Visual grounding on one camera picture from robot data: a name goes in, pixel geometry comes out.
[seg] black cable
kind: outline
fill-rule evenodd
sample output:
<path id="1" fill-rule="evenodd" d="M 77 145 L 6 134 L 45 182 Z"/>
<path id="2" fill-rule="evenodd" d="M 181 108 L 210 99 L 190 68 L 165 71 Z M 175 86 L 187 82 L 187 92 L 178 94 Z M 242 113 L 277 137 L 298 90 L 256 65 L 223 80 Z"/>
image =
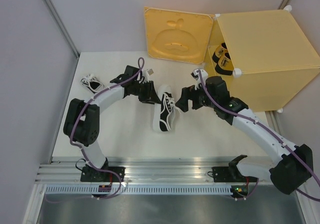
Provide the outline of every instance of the black cable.
<path id="1" fill-rule="evenodd" d="M 213 175 L 214 173 L 213 173 L 212 171 L 209 171 L 209 172 L 206 173 L 209 177 L 214 178 L 214 177 L 211 176 L 209 173 L 212 173 L 212 175 Z"/>
<path id="2" fill-rule="evenodd" d="M 80 168 L 77 166 L 77 164 L 78 164 L 78 162 L 79 162 L 80 160 L 86 161 L 84 158 L 80 158 L 80 159 L 75 163 L 75 168 L 77 168 L 79 171 L 82 172 L 82 169 L 80 169 Z"/>

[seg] gray wall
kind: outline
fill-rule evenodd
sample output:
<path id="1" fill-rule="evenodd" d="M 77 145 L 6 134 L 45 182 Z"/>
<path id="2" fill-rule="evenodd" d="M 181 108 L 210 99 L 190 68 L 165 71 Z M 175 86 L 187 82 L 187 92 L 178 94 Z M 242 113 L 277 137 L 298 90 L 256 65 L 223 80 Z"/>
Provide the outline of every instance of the gray wall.
<path id="1" fill-rule="evenodd" d="M 76 59 L 42 0 L 0 7 L 0 223 L 19 224 Z"/>
<path id="2" fill-rule="evenodd" d="M 320 0 L 291 0 L 292 14 L 320 54 Z M 314 170 L 320 176 L 320 76 L 316 77 L 278 114 L 282 132 L 298 145 L 306 143 L 313 150 Z M 308 193 L 320 198 L 314 180 L 307 182 Z M 320 222 L 320 204 L 311 201 Z"/>
<path id="3" fill-rule="evenodd" d="M 277 9 L 282 0 L 52 1 L 79 51 L 142 51 L 144 6 L 215 14 Z"/>

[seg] perforated metal strip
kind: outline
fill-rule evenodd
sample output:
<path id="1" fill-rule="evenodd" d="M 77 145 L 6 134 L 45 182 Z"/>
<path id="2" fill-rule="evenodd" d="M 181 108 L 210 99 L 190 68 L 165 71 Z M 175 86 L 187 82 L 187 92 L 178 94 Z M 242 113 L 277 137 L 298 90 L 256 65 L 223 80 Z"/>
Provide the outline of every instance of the perforated metal strip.
<path id="1" fill-rule="evenodd" d="M 114 184 L 113 193 L 118 189 Z M 47 185 L 46 194 L 104 194 L 98 185 Z M 128 185 L 121 194 L 130 195 L 231 195 L 231 185 Z"/>

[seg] gray floor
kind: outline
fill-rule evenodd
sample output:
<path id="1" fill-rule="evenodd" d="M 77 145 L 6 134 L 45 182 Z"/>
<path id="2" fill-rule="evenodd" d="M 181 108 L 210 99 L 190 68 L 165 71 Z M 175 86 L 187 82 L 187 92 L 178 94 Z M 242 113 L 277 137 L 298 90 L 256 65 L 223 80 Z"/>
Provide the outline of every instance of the gray floor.
<path id="1" fill-rule="evenodd" d="M 120 195 L 110 200 L 73 200 L 73 195 L 48 195 L 40 224 L 301 224 L 295 195 L 259 186 L 247 201 L 222 196 Z"/>

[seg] white table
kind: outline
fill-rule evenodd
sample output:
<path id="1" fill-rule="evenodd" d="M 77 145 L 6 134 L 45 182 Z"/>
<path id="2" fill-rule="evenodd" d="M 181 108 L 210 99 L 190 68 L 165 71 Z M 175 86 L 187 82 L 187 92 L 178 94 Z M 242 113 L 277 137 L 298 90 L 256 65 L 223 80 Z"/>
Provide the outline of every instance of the white table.
<path id="1" fill-rule="evenodd" d="M 181 89 L 195 84 L 191 72 L 197 65 L 149 58 L 147 52 L 83 52 L 73 79 L 63 120 L 55 143 L 53 157 L 81 157 L 78 148 L 69 144 L 63 134 L 69 103 L 72 99 L 92 96 L 80 84 L 89 73 L 95 74 L 104 84 L 122 74 L 126 65 L 138 66 L 139 57 L 145 59 L 145 68 L 152 68 L 155 88 L 169 84 L 173 97 L 178 100 Z M 100 116 L 98 141 L 107 157 L 121 158 L 207 158 L 266 156 L 266 153 L 241 131 L 219 119 L 210 108 L 176 113 L 175 128 L 169 133 L 152 130 L 154 106 L 143 104 L 136 96 L 115 103 Z M 267 122 L 265 113 L 257 115 Z"/>

